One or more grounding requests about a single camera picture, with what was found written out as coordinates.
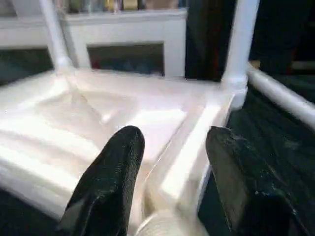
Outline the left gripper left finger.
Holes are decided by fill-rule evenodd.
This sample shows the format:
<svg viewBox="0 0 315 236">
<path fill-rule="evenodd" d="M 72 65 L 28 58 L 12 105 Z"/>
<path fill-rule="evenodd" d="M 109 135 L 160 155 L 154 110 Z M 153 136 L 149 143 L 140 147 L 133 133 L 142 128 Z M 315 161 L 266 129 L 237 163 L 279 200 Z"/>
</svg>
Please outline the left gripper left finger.
<svg viewBox="0 0 315 236">
<path fill-rule="evenodd" d="M 133 192 L 145 149 L 138 127 L 116 132 L 80 178 L 57 236 L 127 235 Z"/>
</svg>

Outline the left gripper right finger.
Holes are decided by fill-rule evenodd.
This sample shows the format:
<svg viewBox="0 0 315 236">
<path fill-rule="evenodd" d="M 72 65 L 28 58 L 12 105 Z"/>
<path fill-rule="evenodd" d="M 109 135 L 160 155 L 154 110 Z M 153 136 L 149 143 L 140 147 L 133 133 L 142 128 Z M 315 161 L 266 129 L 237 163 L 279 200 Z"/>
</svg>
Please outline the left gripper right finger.
<svg viewBox="0 0 315 236">
<path fill-rule="evenodd" d="M 236 236 L 312 236 L 315 188 L 247 139 L 212 126 L 206 152 L 228 226 Z"/>
</svg>

